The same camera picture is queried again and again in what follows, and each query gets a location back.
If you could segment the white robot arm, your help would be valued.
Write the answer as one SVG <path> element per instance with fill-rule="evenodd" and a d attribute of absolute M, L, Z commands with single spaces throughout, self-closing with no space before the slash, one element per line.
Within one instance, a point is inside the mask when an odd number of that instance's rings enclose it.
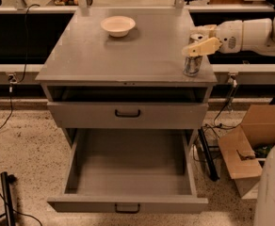
<path fill-rule="evenodd" d="M 182 50 L 188 76 L 197 75 L 202 58 L 216 51 L 275 57 L 275 17 L 196 26 L 190 38 Z M 260 179 L 253 226 L 275 226 L 275 105 L 251 106 L 219 145 L 233 179 Z"/>

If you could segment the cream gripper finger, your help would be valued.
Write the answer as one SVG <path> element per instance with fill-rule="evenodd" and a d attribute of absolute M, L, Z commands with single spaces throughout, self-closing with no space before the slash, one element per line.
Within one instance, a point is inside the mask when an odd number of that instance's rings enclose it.
<path fill-rule="evenodd" d="M 190 31 L 190 36 L 193 39 L 197 38 L 211 38 L 216 35 L 217 26 L 215 24 L 207 24 L 195 26 Z"/>
<path fill-rule="evenodd" d="M 185 57 L 212 55 L 220 48 L 221 45 L 222 43 L 216 37 L 195 41 L 182 49 L 182 55 Z"/>

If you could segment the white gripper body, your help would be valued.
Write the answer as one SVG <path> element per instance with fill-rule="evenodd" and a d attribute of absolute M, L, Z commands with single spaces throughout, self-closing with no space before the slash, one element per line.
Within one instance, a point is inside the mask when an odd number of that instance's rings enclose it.
<path fill-rule="evenodd" d="M 238 53 L 242 47 L 241 20 L 227 21 L 217 26 L 216 36 L 222 43 L 218 49 L 223 54 Z"/>

